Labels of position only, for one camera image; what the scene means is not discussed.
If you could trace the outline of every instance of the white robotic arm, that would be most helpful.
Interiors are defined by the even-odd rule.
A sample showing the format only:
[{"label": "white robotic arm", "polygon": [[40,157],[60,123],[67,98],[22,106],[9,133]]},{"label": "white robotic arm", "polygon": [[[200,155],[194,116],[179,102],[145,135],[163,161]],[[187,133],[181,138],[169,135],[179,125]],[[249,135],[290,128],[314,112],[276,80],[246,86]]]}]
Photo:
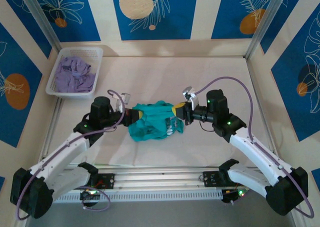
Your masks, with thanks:
[{"label": "white robotic arm", "polygon": [[254,190],[265,197],[272,209],[280,215],[286,215],[304,200],[292,178],[305,196],[308,196],[307,172],[301,167],[292,168],[251,135],[246,124],[229,113],[227,98],[221,89],[207,92],[206,106],[197,104],[198,97],[192,87],[186,88],[183,96],[187,102],[172,109],[178,118],[185,120],[186,125],[194,120],[212,123],[218,136],[244,153],[262,172],[249,169],[231,159],[219,168],[223,181],[239,183]]},{"label": "white robotic arm", "polygon": [[[185,120],[186,125],[194,120],[212,123],[217,135],[243,152],[262,172],[249,169],[231,159],[219,168],[219,174],[226,184],[239,183],[254,190],[265,197],[269,205],[280,215],[286,215],[303,201],[297,188],[282,169],[293,176],[306,195],[308,195],[307,173],[301,167],[293,169],[274,155],[254,135],[251,139],[246,124],[229,113],[227,99],[222,90],[212,90],[207,93],[207,106],[199,106],[192,87],[186,88],[183,95],[187,102],[172,108],[178,118]],[[119,98],[122,98],[122,103],[129,101],[127,94],[119,95],[118,100]],[[98,170],[88,163],[82,163],[66,174],[61,173],[74,158],[85,152],[103,135],[105,127],[114,126],[115,123],[129,126],[142,116],[138,110],[124,109],[119,101],[116,107],[117,111],[113,111],[108,98],[97,97],[91,105],[90,113],[83,117],[74,128],[74,133],[57,150],[29,170],[20,168],[14,174],[10,201],[17,205],[22,189],[27,186],[28,181],[34,179],[26,196],[21,200],[20,208],[34,218],[39,218],[48,211],[52,202],[59,196],[92,181],[93,176],[98,175]],[[84,136],[92,131],[96,133]],[[270,157],[275,158],[279,165],[275,164]]]}]

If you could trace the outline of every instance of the laundry basket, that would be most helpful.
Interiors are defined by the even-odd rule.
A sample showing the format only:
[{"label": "laundry basket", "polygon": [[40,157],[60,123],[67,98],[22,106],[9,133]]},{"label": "laundry basket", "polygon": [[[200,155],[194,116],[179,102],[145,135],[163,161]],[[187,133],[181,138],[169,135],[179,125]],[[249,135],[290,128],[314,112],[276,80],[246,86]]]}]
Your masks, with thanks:
[{"label": "laundry basket", "polygon": [[[95,89],[97,85],[99,70],[101,67],[101,61],[104,51],[100,47],[66,47],[60,50],[58,57],[54,63],[52,72],[50,74],[48,83],[45,88],[45,92],[48,95],[58,96],[60,98],[69,99],[91,99],[94,97]],[[64,93],[56,91],[56,69],[59,66],[59,62],[62,58],[78,56],[81,57],[87,64],[91,65],[90,73],[95,73],[95,79],[90,92],[81,93]]]}]

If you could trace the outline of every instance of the white wall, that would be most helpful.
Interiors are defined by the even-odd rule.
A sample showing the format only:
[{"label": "white wall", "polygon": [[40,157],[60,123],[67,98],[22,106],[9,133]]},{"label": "white wall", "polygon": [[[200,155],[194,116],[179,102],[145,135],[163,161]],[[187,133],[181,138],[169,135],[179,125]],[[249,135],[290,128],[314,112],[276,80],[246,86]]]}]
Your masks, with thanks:
[{"label": "white wall", "polygon": [[14,219],[15,206],[10,203],[13,175],[19,168],[28,169],[38,161],[50,123],[55,98],[45,93],[45,87],[56,54],[53,51],[49,59],[45,57],[6,0],[0,0],[0,9],[0,23],[42,73],[42,79],[17,148],[0,141],[0,176],[5,177],[0,192],[0,225],[4,227],[11,226]]},{"label": "white wall", "polygon": [[[301,166],[308,172],[309,200],[315,210],[315,218],[306,221],[313,227],[318,227],[320,223],[320,193],[311,173],[320,167],[320,132],[298,142],[271,68],[318,4],[319,0],[300,0],[267,53],[264,55],[259,47],[250,60],[262,107],[279,154],[294,168]],[[309,213],[305,204],[303,210]]]}]

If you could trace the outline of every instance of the teal cloth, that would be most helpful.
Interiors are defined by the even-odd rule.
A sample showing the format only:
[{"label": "teal cloth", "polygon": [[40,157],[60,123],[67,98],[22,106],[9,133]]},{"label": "teal cloth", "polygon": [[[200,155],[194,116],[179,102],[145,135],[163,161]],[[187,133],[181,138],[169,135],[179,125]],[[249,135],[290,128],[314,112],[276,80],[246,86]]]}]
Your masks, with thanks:
[{"label": "teal cloth", "polygon": [[142,118],[131,124],[129,134],[134,141],[162,140],[175,131],[184,132],[184,123],[172,112],[173,104],[163,100],[155,104],[137,104],[133,110],[143,112]]}]

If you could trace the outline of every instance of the white leaf pattern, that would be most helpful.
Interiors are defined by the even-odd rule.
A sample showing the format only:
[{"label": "white leaf pattern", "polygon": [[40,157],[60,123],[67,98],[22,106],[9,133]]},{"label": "white leaf pattern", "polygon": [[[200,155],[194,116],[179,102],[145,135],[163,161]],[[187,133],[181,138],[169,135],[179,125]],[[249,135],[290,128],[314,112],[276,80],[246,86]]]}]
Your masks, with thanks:
[{"label": "white leaf pattern", "polygon": [[[0,41],[0,57],[5,53],[7,44],[8,43],[6,42]],[[0,71],[0,97],[3,96],[6,92],[9,93],[10,91],[23,93],[24,91],[23,89],[21,89],[23,86],[23,84],[17,85],[6,80],[6,78]]]},{"label": "white leaf pattern", "polygon": [[[65,18],[66,20],[82,24],[81,16],[76,12],[84,8],[85,3],[79,0],[37,0],[41,7],[45,6],[44,12],[49,12],[50,16],[56,18]],[[12,0],[12,2],[29,13],[29,10],[23,0]]]},{"label": "white leaf pattern", "polygon": [[308,64],[308,73],[302,80],[310,94],[310,113],[315,114],[320,111],[320,12],[312,21],[308,36],[304,43],[305,61]]}]

